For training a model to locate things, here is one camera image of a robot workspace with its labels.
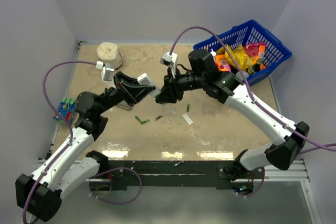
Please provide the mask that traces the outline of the white remote control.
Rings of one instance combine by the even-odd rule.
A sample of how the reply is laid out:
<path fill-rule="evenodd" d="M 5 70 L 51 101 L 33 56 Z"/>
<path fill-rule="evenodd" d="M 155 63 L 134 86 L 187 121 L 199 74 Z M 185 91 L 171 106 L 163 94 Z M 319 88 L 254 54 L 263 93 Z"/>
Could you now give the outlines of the white remote control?
<path fill-rule="evenodd" d="M 155 90 L 153 90 L 150 93 L 150 96 L 153 99 L 155 99 L 160 94 L 159 87 L 152 81 L 152 79 L 146 73 L 143 73 L 142 75 L 138 76 L 137 81 L 138 81 L 138 84 L 155 87 Z"/>

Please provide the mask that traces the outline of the white battery cover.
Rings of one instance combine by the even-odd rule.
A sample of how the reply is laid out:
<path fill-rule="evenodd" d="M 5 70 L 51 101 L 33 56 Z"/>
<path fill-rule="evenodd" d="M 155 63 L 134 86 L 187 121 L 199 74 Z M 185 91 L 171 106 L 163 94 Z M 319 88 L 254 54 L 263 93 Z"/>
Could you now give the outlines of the white battery cover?
<path fill-rule="evenodd" d="M 192 119 L 187 114 L 183 114 L 182 117 L 187 122 L 188 125 L 192 125 L 193 124 Z"/>

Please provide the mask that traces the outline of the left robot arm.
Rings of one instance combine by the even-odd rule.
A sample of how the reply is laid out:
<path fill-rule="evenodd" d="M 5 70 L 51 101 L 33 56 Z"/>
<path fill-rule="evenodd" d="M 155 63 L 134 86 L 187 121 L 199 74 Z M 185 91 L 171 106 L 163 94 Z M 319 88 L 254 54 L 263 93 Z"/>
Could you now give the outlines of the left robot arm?
<path fill-rule="evenodd" d="M 108 158 L 98 152 L 90 154 L 75 165 L 78 156 L 104 131 L 108 118 L 102 113 L 125 101 L 129 106 L 141 102 L 155 91 L 150 81 L 138 81 L 122 72 L 113 76 L 114 86 L 102 94 L 82 92 L 76 99 L 79 115 L 70 135 L 59 149 L 30 175 L 21 174 L 16 182 L 17 205 L 23 209 L 23 222 L 30 213 L 41 221 L 49 221 L 62 201 L 86 179 L 108 174 Z"/>

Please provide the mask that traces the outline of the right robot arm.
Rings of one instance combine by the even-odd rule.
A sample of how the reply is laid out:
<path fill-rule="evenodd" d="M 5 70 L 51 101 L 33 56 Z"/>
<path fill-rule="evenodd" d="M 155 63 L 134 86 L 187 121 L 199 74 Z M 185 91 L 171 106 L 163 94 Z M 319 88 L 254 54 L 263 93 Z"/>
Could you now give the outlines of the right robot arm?
<path fill-rule="evenodd" d="M 246 178 L 254 169 L 267 165 L 287 170 L 304 147 L 309 126 L 285 118 L 262 100 L 253 100 L 242 79 L 230 71 L 219 71 L 213 55 L 207 50 L 194 50 L 188 59 L 191 70 L 181 74 L 176 68 L 177 54 L 163 54 L 160 63 L 168 69 L 156 103 L 176 103 L 185 91 L 203 89 L 211 98 L 244 115 L 271 141 L 265 147 L 242 151 L 228 172 Z"/>

